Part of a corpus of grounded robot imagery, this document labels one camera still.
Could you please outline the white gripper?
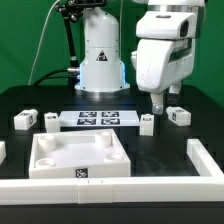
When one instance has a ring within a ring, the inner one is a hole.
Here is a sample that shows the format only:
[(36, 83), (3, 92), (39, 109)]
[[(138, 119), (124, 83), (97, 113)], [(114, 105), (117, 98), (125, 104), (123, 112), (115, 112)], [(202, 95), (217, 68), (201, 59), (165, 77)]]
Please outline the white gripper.
[(137, 23), (136, 82), (140, 90), (151, 92), (154, 114), (163, 113), (160, 92), (172, 85), (167, 101), (176, 104), (182, 87), (179, 81), (193, 71), (196, 22), (194, 13), (148, 11)]

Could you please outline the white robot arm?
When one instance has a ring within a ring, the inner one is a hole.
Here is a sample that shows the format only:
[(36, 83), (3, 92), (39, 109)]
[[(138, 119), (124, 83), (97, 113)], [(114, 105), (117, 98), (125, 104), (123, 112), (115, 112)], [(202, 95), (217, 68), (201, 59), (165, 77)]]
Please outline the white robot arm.
[[(131, 53), (136, 82), (148, 92), (152, 112), (161, 114), (165, 92), (174, 101), (182, 80), (194, 67), (195, 41), (200, 36), (205, 0), (133, 0), (149, 6), (137, 22), (137, 50)], [(75, 89), (95, 97), (129, 88), (119, 56), (117, 20), (99, 7), (84, 11), (85, 58)]]

